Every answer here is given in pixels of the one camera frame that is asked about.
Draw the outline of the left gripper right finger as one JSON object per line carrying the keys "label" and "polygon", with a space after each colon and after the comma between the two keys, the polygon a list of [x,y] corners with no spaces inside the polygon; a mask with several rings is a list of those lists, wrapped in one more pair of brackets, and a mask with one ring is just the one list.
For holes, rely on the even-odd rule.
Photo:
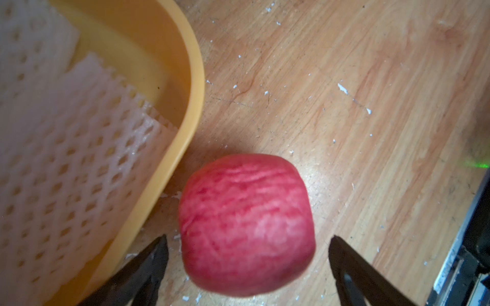
{"label": "left gripper right finger", "polygon": [[342,305],[413,305],[341,237],[329,244],[329,263]]}

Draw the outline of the netted apple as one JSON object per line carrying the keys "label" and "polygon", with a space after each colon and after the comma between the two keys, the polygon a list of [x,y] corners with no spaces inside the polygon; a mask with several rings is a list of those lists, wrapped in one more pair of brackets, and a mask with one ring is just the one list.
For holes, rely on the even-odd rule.
{"label": "netted apple", "polygon": [[279,156],[235,154],[192,174],[178,209],[182,261],[200,288],[231,297],[275,291],[316,251],[310,199]]}

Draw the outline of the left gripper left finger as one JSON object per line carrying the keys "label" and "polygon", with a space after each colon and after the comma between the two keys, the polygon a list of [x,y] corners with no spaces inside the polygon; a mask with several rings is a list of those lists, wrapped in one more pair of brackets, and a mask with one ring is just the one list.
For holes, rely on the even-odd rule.
{"label": "left gripper left finger", "polygon": [[168,260],[167,236],[162,235],[79,305],[156,305]]}

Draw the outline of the foam net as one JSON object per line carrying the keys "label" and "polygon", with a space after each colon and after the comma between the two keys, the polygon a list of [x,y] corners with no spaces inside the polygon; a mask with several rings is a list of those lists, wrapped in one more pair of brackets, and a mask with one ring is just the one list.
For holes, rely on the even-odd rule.
{"label": "foam net", "polygon": [[1,304],[41,305],[115,238],[177,128],[88,54],[1,139]]}
{"label": "foam net", "polygon": [[48,1],[1,1],[1,104],[54,84],[78,40],[78,30]]}

